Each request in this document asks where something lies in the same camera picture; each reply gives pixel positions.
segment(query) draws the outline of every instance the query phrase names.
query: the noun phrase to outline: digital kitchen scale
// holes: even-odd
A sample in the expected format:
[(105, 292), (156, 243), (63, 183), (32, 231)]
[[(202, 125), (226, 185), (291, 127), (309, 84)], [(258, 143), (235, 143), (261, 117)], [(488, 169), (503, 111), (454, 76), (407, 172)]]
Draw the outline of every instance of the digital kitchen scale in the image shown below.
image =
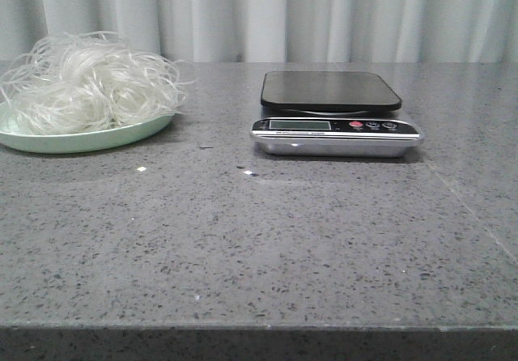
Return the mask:
[(250, 135), (270, 154), (399, 157), (423, 139), (376, 74), (270, 72), (261, 105)]

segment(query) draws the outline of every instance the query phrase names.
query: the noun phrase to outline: gray countertop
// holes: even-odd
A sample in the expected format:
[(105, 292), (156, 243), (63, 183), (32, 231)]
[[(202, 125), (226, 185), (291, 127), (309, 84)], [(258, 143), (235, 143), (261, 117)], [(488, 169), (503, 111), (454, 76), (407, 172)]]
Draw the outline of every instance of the gray countertop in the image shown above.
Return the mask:
[[(263, 154), (248, 132), (270, 70), (379, 74), (426, 140), (401, 159)], [(518, 65), (193, 71), (141, 142), (0, 146), (2, 328), (518, 329)]]

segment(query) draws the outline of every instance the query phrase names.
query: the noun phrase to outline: lcd display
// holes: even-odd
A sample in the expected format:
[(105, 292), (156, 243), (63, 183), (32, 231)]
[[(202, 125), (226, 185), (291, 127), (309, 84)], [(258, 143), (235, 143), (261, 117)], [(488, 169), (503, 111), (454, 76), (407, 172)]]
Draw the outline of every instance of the lcd display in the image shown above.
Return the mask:
[(277, 130), (331, 130), (331, 124), (328, 121), (281, 121), (271, 120), (270, 129)]

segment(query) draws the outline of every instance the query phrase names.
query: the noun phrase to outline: light green plate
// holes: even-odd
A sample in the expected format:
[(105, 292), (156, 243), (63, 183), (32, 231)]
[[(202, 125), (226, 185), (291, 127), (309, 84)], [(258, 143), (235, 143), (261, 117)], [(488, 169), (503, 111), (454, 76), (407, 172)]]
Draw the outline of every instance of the light green plate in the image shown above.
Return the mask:
[[(6, 110), (6, 103), (0, 104), (0, 117)], [(8, 121), (10, 128), (0, 125), (0, 143), (19, 151), (36, 153), (79, 153), (98, 151), (130, 144), (163, 129), (171, 121), (172, 116), (163, 116), (140, 124), (121, 128), (101, 130), (81, 134), (59, 134), (51, 136), (13, 134), (16, 125)]]

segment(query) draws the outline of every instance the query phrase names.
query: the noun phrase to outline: curtain fold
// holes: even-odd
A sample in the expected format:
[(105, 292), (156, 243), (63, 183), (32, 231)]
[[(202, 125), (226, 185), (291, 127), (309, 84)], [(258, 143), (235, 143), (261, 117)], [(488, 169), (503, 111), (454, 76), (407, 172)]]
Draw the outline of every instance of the curtain fold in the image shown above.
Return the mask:
[(119, 32), (195, 62), (518, 61), (518, 0), (0, 0), (0, 60)]

